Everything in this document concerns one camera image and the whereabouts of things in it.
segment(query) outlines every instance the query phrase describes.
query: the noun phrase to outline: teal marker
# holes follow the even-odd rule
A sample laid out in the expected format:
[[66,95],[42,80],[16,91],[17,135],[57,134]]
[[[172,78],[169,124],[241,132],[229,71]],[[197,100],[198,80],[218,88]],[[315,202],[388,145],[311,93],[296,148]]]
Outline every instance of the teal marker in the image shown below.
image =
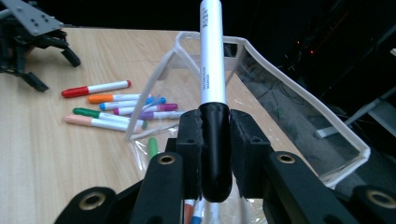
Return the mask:
[[[91,109],[87,109],[87,108],[74,108],[73,113],[77,114],[77,115],[91,117],[94,119],[105,119],[105,120],[111,120],[111,121],[120,122],[120,123],[126,123],[126,124],[129,124],[129,121],[130,121],[130,118],[126,118],[126,117],[118,116],[118,115],[107,114],[107,113],[103,113],[101,111],[91,110]],[[142,129],[146,129],[148,126],[148,123],[145,120],[139,119],[136,121],[135,126],[136,127],[141,126]]]
[[149,155],[149,158],[151,159],[157,154],[158,154],[157,139],[155,139],[155,137],[150,137],[148,139],[148,155]]

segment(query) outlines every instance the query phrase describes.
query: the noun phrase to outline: marker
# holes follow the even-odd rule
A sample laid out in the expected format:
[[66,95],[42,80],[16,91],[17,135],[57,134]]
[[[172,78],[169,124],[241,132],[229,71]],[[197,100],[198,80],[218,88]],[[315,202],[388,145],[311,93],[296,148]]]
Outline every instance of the marker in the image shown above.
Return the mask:
[[151,159],[157,154],[158,154],[157,139],[155,137],[150,137],[148,139],[148,155],[149,155],[149,158]]
[[201,224],[202,222],[202,212],[205,207],[205,199],[200,201],[195,201],[194,213],[192,214],[191,224]]
[[[126,130],[128,129],[128,124],[125,124],[125,123],[114,122],[114,121],[105,120],[105,119],[94,119],[94,118],[85,117],[82,115],[74,115],[74,114],[67,115],[64,118],[64,120],[67,123],[92,126],[92,127],[98,127],[98,128],[106,128],[106,129],[117,130],[117,131],[122,131],[122,132],[126,132]],[[143,131],[143,129],[144,129],[144,127],[142,127],[142,126],[135,126],[134,133],[141,133]]]
[[184,200],[184,224],[191,224],[191,217],[194,211],[194,200]]
[[[146,108],[144,112],[158,112],[158,111],[173,111],[177,110],[177,104],[163,104],[163,105],[154,105]],[[121,107],[115,108],[113,113],[115,115],[130,115],[134,112],[134,107]]]
[[[97,110],[91,110],[91,109],[86,109],[86,108],[74,108],[73,113],[76,115],[82,115],[86,117],[92,117],[94,119],[105,119],[105,120],[110,120],[110,121],[115,121],[115,122],[121,122],[121,123],[126,123],[127,125],[129,124],[129,121],[131,120],[130,118],[126,118],[123,116],[118,116],[118,115],[112,115],[112,114],[107,114],[104,112],[100,112]],[[143,129],[146,129],[147,127],[147,122],[145,120],[137,120],[136,121],[136,126],[140,125],[143,127]]]
[[184,113],[185,111],[142,112],[139,114],[139,119],[180,119],[180,116]]
[[131,86],[132,83],[130,80],[112,82],[112,83],[101,84],[96,86],[83,86],[83,87],[77,87],[62,91],[62,96],[65,98],[71,98],[76,96],[88,95],[100,91],[112,91],[116,89],[128,88]]
[[[119,101],[119,102],[108,102],[99,104],[99,108],[101,110],[110,110],[121,107],[132,107],[136,106],[138,101]],[[153,105],[163,105],[166,103],[165,98],[156,99],[155,97],[150,97],[146,100],[145,105],[153,104]]]
[[118,102],[118,101],[132,101],[139,100],[140,94],[103,94],[103,95],[91,95],[88,96],[88,102],[91,104],[100,104],[105,102]]

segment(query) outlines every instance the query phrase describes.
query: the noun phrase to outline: wooden table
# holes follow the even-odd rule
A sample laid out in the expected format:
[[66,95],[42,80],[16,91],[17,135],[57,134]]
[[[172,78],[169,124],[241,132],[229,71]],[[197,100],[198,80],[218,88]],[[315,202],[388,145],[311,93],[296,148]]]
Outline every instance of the wooden table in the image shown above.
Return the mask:
[[[132,88],[112,93],[141,92],[173,47],[177,32],[64,30],[81,66],[72,67],[55,48],[35,49],[27,56],[26,71],[45,82],[48,91],[35,91],[14,76],[0,76],[0,223],[52,223],[84,189],[102,186],[120,192],[143,178],[125,133],[64,122],[73,108],[97,105],[86,97],[65,99],[61,91],[131,79]],[[227,88],[229,107],[252,115],[275,150],[299,154],[237,77]]]

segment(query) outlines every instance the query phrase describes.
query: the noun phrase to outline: orange marker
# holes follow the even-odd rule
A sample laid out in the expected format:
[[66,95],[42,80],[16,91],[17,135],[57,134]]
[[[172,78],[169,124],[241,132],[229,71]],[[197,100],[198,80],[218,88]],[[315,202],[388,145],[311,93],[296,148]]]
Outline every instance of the orange marker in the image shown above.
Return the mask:
[[117,102],[117,101],[133,101],[139,100],[140,94],[103,94],[103,95],[91,95],[88,96],[88,102],[91,104],[100,104],[105,102]]

